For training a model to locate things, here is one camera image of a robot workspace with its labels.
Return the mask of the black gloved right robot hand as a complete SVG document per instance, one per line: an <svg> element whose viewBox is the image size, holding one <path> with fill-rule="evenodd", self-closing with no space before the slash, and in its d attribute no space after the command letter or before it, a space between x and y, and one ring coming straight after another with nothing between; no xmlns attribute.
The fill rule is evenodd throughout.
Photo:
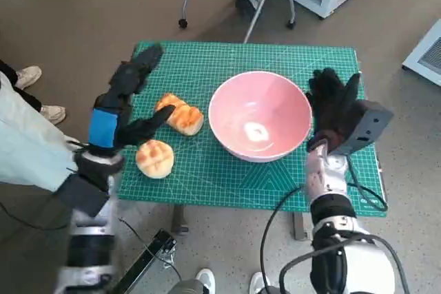
<svg viewBox="0 0 441 294"><path fill-rule="evenodd" d="M305 94L314 118L314 133L325 130L338 131L343 116L357 100L360 73L353 74L343 83L330 67L314 70Z"/></svg>

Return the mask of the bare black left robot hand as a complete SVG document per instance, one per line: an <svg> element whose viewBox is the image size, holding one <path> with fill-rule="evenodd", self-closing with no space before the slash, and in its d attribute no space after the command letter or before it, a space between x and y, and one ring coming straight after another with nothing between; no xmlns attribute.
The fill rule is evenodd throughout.
<svg viewBox="0 0 441 294"><path fill-rule="evenodd" d="M107 92L96 98L88 143L98 154L111 154L153 139L156 130L172 115L175 106L166 105L150 118L130 120L132 97L143 91L147 77L156 69L162 55L162 46L155 43L129 61L122 61L109 81Z"/></svg>

